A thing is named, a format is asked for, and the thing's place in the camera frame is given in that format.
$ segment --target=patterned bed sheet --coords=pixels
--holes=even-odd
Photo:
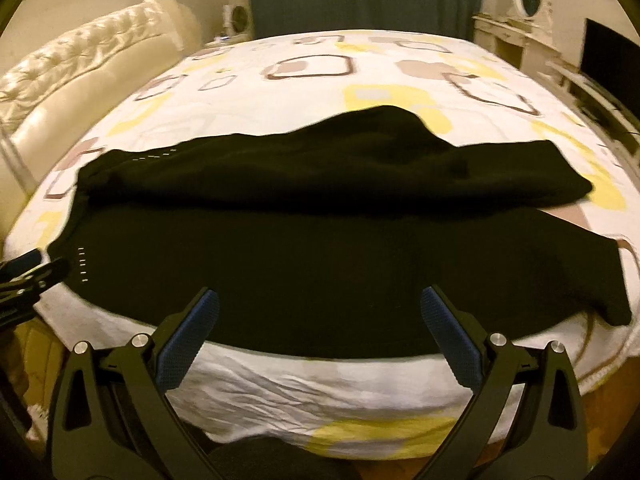
[[[396,105],[461,146],[552,140],[594,191],[561,213],[625,241],[632,310],[612,328],[581,314],[520,342],[562,341],[584,394],[640,354],[640,193],[574,113],[529,77],[472,43],[407,32],[344,30],[206,48],[172,67],[97,123],[44,179],[5,243],[5,257],[45,248],[62,230],[78,169],[112,150],[144,151],[195,137],[283,133],[331,115]],[[110,314],[64,285],[36,306],[64,344],[124,344],[152,328]],[[503,438],[514,388],[492,440]],[[325,456],[390,460],[433,453],[470,399],[442,356],[336,361],[243,351],[207,342],[177,413],[218,442],[273,434]]]

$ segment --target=black tv screen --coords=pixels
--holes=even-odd
[[[640,119],[640,46],[587,19],[580,70]]]

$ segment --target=tufted headboard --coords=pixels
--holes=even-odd
[[[0,78],[0,256],[37,185],[80,137],[201,46],[186,6],[145,0],[49,41]]]

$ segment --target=blue textured pad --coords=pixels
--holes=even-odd
[[[458,383],[477,393],[482,385],[482,355],[433,287],[420,297],[422,319]]]
[[[18,256],[13,260],[7,262],[2,270],[3,274],[11,278],[17,278],[28,270],[37,267],[42,263],[42,254],[39,249],[34,249],[28,253],[24,253],[22,256]]]
[[[156,368],[156,385],[162,394],[180,386],[216,324],[219,310],[218,295],[208,290],[164,345]]]

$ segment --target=metal screw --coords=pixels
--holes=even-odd
[[[552,341],[551,342],[551,349],[555,353],[561,354],[562,352],[564,352],[564,345],[559,341]]]
[[[498,332],[491,334],[489,341],[496,346],[505,346],[507,344],[507,338]]]
[[[149,342],[149,336],[147,334],[137,334],[131,339],[131,344],[136,348],[142,348]]]
[[[81,341],[76,343],[76,346],[74,346],[74,352],[78,355],[82,355],[88,350],[88,348],[89,343],[87,343],[87,341]]]

